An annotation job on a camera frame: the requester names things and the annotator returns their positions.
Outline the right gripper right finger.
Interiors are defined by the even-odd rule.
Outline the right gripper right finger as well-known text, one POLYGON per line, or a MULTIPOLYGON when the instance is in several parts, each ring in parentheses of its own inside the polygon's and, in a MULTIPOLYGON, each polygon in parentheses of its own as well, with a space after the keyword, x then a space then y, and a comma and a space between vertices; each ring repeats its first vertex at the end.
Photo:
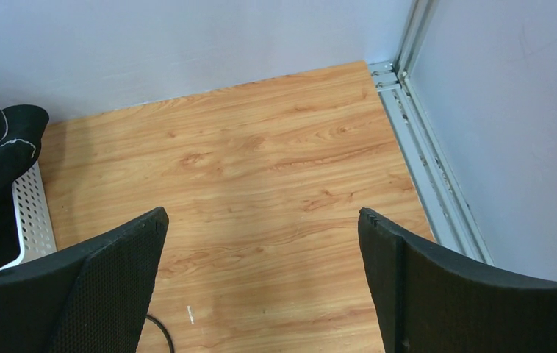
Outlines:
POLYGON ((478 262, 370 208, 358 238, 386 352, 557 352, 557 282, 478 262))

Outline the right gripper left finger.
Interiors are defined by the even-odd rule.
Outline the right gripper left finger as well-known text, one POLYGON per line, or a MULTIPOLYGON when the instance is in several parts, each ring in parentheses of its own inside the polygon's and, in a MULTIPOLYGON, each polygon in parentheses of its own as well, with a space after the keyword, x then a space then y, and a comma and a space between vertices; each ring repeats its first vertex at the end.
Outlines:
POLYGON ((168 224, 157 207, 0 271, 0 352, 135 352, 168 224))

